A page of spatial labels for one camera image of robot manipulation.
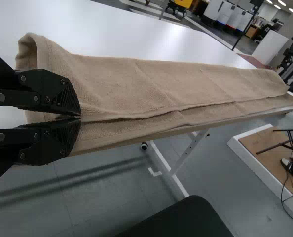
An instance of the towel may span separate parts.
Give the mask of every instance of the towel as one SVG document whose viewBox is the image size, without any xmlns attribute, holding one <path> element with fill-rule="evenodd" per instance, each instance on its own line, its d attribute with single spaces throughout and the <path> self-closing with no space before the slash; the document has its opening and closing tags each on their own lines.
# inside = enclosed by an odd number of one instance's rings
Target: towel
<svg viewBox="0 0 293 237">
<path fill-rule="evenodd" d="M 69 78 L 77 93 L 82 126 L 72 155 L 293 105 L 288 86 L 272 70 L 81 56 L 28 33 L 19 40 L 16 69 L 35 68 Z M 29 122 L 43 122 L 57 115 L 28 111 L 26 116 Z"/>
</svg>

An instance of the black cable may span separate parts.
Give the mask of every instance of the black cable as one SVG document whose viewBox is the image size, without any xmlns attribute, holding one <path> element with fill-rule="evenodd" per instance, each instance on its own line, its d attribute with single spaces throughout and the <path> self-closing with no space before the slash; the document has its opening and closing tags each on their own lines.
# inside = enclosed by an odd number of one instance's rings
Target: black cable
<svg viewBox="0 0 293 237">
<path fill-rule="evenodd" d="M 283 207 L 283 210 L 285 211 L 285 213 L 293 220 L 293 217 L 291 215 L 289 215 L 289 213 L 285 210 L 285 207 L 284 207 L 284 201 L 286 201 L 289 198 L 287 198 L 286 200 L 283 201 L 283 190 L 286 185 L 286 182 L 289 179 L 289 172 L 287 170 L 286 170 L 286 175 L 287 175 L 287 177 L 286 177 L 286 180 L 284 181 L 283 188 L 281 189 L 281 193 L 280 193 L 280 202 L 281 202 L 281 206 Z M 291 186 L 293 189 L 293 180 L 292 179 L 290 179 L 290 180 L 291 180 Z"/>
</svg>

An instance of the metal pole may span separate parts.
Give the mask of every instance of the metal pole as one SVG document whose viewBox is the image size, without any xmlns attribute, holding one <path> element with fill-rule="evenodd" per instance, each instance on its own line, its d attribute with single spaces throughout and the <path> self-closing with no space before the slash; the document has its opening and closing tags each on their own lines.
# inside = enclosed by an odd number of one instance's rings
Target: metal pole
<svg viewBox="0 0 293 237">
<path fill-rule="evenodd" d="M 285 141 L 285 142 L 280 142 L 280 143 L 278 143 L 278 144 L 276 144 L 276 145 L 274 145 L 274 146 L 271 146 L 271 147 L 268 147 L 268 148 L 266 148 L 266 149 L 263 149 L 263 150 L 261 150 L 261 151 L 259 151 L 259 152 L 256 152 L 256 154 L 259 155 L 259 154 L 261 154 L 261 153 L 263 153 L 263 152 L 267 152 L 267 151 L 269 151 L 269 150 L 271 150 L 271 149 L 274 149 L 274 148 L 276 148 L 276 147 L 282 146 L 282 145 L 284 145 L 284 144 L 286 144 L 286 143 L 288 143 L 288 142 L 293 142 L 293 139 L 287 140 L 287 141 Z"/>
<path fill-rule="evenodd" d="M 246 33 L 247 31 L 247 28 L 250 26 L 250 23 L 253 21 L 255 15 L 257 13 L 257 10 L 254 12 L 253 16 L 251 17 L 250 21 L 248 22 L 248 24 L 246 25 L 244 31 L 240 34 L 239 38 L 237 39 L 237 41 L 235 42 L 233 48 L 232 48 L 232 51 L 235 49 L 235 46 L 237 45 L 237 43 L 240 41 L 240 39 L 242 38 L 242 36 Z"/>
<path fill-rule="evenodd" d="M 166 9 L 166 7 L 167 7 L 168 1 L 169 1 L 169 0 L 165 0 L 165 2 L 164 2 L 163 10 L 162 10 L 161 15 L 160 15 L 160 17 L 159 17 L 159 20 L 162 20 L 162 17 L 163 17 L 163 15 L 164 15 L 165 9 Z"/>
</svg>

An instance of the table surface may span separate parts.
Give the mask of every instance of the table surface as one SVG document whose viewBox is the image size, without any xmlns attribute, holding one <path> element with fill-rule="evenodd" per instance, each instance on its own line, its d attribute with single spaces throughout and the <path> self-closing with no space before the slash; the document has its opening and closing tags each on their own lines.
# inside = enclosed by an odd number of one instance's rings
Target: table surface
<svg viewBox="0 0 293 237">
<path fill-rule="evenodd" d="M 81 55 L 255 68 L 206 33 L 89 0 L 0 0 L 0 57 L 13 68 L 27 32 Z M 23 110 L 0 107 L 0 128 L 25 123 Z"/>
</svg>

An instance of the beige towel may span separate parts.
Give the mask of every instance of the beige towel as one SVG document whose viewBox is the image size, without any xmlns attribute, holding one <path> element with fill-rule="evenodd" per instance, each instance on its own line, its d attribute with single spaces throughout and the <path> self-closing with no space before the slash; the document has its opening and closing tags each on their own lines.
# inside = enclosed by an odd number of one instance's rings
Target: beige towel
<svg viewBox="0 0 293 237">
<path fill-rule="evenodd" d="M 75 153 L 293 104 L 272 70 L 86 57 L 32 33 L 19 40 L 16 68 L 44 68 L 70 79 L 83 121 Z M 27 112 L 29 122 L 54 117 Z"/>
</svg>

